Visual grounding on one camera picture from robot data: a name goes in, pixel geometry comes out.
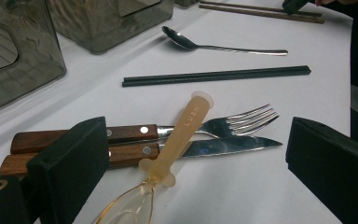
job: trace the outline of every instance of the spoon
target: spoon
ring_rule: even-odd
[[[275,56],[284,56],[287,55],[287,50],[285,49],[234,49],[234,48],[225,48],[225,47],[217,47],[217,46],[208,46],[208,45],[196,45],[191,40],[187,39],[183,35],[177,33],[173,29],[163,26],[162,31],[177,45],[184,49],[196,50],[196,49],[219,49],[219,50],[227,50],[227,51],[236,51],[236,52],[245,52],[245,53],[253,53],[253,54],[267,54],[267,55],[275,55]]]
[[[176,123],[170,137],[158,157],[151,161],[143,159],[139,168],[148,173],[140,185],[120,195],[102,211],[97,224],[150,224],[153,213],[153,197],[156,185],[175,185],[170,168],[173,162],[187,150],[187,144],[200,127],[208,110],[213,107],[212,98],[201,91],[192,94]]]

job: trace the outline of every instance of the clear plastic box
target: clear plastic box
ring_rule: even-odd
[[[169,20],[174,0],[48,0],[54,27],[93,54]]]
[[[46,2],[0,0],[0,107],[65,72]]]

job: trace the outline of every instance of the clear plastic scoop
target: clear plastic scoop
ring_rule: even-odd
[[[175,176],[170,171],[171,165],[186,151],[188,141],[212,107],[213,100],[208,94],[201,91],[192,94],[158,157],[153,161],[143,159],[139,162],[139,168],[148,173],[147,179],[107,205],[97,224],[151,223],[156,185],[161,183],[167,188],[175,185]]]

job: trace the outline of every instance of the table knife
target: table knife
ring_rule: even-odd
[[[255,136],[233,136],[211,140],[199,140],[189,143],[182,157],[217,156],[264,148],[278,147],[282,143]],[[132,145],[113,145],[109,147],[110,169],[137,165],[141,159],[155,159],[163,145],[158,143],[140,143]],[[2,162],[0,175],[26,175],[26,163],[36,153],[8,155]]]

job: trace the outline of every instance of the metal spoon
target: metal spoon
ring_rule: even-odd
[[[253,53],[253,54],[267,54],[267,55],[275,55],[275,56],[284,56],[287,54],[287,50],[285,49],[234,49],[234,48],[225,48],[225,47],[217,47],[217,46],[208,46],[208,45],[196,45],[191,40],[187,39],[183,35],[177,33],[173,29],[163,26],[162,31],[177,45],[184,49],[196,50],[196,49],[219,49],[219,50],[227,50],[227,51],[236,51],[236,52],[245,52],[245,53]]]

